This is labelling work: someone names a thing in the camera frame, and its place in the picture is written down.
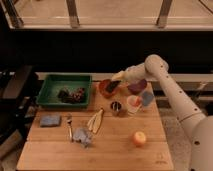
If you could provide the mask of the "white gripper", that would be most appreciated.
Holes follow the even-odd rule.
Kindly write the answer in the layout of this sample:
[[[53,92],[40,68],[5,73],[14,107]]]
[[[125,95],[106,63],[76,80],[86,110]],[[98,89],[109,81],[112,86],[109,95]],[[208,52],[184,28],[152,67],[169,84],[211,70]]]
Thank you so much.
[[[123,81],[124,79],[129,83],[136,83],[146,76],[144,64],[133,65],[128,67],[125,71],[120,71],[114,74],[111,78],[112,81]]]

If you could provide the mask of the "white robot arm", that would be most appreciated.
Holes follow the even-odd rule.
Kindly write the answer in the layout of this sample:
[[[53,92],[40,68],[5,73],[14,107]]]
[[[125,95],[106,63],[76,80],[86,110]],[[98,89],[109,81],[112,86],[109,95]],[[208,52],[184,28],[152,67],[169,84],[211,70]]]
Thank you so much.
[[[206,116],[168,73],[168,63],[156,54],[114,74],[112,81],[136,83],[155,78],[191,142],[189,171],[213,171],[213,116]]]

